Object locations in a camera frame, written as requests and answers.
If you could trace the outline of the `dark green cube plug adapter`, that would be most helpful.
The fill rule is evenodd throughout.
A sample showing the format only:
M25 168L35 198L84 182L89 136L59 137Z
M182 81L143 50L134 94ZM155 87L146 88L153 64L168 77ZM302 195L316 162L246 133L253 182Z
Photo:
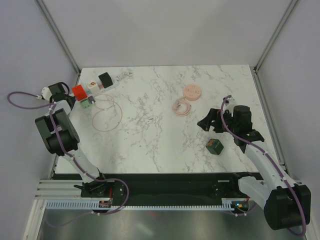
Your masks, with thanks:
M211 138L207 144L205 145L206 149L212 154L212 155L220 155L221 152L224 149L223 144L220 142L219 139Z

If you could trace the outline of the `pink round power socket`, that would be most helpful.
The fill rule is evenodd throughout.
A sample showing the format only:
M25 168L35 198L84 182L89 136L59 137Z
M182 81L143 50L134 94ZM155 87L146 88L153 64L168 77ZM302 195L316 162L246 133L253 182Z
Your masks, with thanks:
M202 95L202 89L196 84L188 84L183 89L183 96L188 101L196 101Z

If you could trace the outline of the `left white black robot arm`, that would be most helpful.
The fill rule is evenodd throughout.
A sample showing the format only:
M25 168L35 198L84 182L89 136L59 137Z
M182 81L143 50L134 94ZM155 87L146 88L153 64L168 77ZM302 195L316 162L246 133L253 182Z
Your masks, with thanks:
M35 120L47 150L71 163L81 177L73 189L83 198L127 198L130 195L205 195L218 190L215 175L205 173L104 174L80 148L79 135L70 121L76 97L64 90L62 82L49 86L49 111Z

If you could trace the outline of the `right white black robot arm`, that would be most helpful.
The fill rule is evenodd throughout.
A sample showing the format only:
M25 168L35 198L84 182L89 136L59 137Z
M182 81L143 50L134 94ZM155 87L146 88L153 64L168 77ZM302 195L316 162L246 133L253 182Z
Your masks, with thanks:
M235 197L248 195L263 209L264 217L273 230L301 226L306 230L310 223L311 191L293 180L268 153L261 133L253 128L252 113L245 105L236 105L233 111L210 109L209 125L214 132L228 132L234 143L253 162L263 183L246 174L229 184Z

